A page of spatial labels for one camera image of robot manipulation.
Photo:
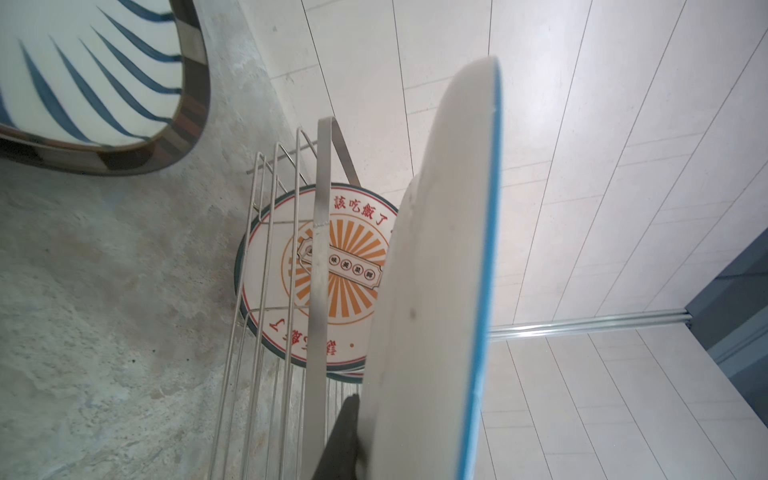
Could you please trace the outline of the dark striped rim plate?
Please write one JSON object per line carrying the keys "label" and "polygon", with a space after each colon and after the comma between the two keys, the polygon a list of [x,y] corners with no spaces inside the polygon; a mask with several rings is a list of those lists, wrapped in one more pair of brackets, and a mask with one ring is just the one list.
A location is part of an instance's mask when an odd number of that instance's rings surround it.
{"label": "dark striped rim plate", "polygon": [[183,87],[177,113],[159,135],[128,147],[84,147],[13,135],[1,124],[1,154],[39,168],[95,176],[155,172],[180,161],[196,145],[205,127],[211,81],[201,23],[191,1],[170,2],[183,60]]}

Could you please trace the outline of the white blue radial plate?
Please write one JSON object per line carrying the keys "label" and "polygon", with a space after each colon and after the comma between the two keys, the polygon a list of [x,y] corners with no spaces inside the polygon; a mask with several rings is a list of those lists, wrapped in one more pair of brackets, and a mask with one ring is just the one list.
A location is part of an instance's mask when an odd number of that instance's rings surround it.
{"label": "white blue radial plate", "polygon": [[1,124],[84,147],[128,147],[159,135],[183,87],[168,1],[4,1]]}

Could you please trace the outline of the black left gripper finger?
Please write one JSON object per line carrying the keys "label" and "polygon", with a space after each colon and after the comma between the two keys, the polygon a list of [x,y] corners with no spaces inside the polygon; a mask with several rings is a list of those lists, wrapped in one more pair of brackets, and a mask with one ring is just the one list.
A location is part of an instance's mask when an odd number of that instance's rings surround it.
{"label": "black left gripper finger", "polygon": [[312,480],[356,480],[360,396],[345,399]]}

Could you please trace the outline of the white watermelon plate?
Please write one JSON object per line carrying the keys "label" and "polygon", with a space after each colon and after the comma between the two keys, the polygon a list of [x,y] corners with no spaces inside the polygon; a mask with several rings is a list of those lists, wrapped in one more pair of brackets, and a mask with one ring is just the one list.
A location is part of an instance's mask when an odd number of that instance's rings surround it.
{"label": "white watermelon plate", "polygon": [[362,479],[468,479],[476,458],[497,253],[502,75],[449,83],[387,253],[365,365]]}

